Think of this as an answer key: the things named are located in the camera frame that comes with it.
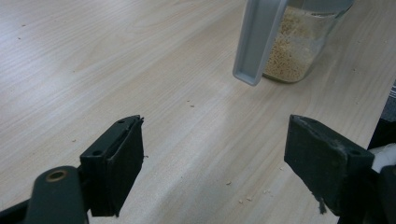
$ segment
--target plastic container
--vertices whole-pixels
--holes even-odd
[[[248,0],[233,75],[255,86],[262,76],[297,82],[353,0]]]

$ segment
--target gray plastic handle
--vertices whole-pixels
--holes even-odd
[[[256,86],[269,59],[288,0],[248,0],[233,75]]]

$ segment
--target wooden table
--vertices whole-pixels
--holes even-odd
[[[368,146],[396,78],[396,2],[357,0],[308,78],[254,88],[232,76],[245,3],[3,0],[0,209],[140,114],[148,158],[120,218],[91,223],[336,223],[283,162],[289,115]]]

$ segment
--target white object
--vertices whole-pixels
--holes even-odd
[[[372,169],[377,173],[381,172],[382,167],[396,164],[396,144],[392,143],[384,147],[371,149],[375,155]]]

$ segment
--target screw hole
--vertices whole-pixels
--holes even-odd
[[[350,151],[351,154],[359,156],[361,153],[357,150]]]
[[[47,182],[56,182],[65,178],[67,172],[65,170],[57,170],[47,175]]]
[[[102,155],[102,151],[96,150],[92,153],[93,156],[100,156]]]

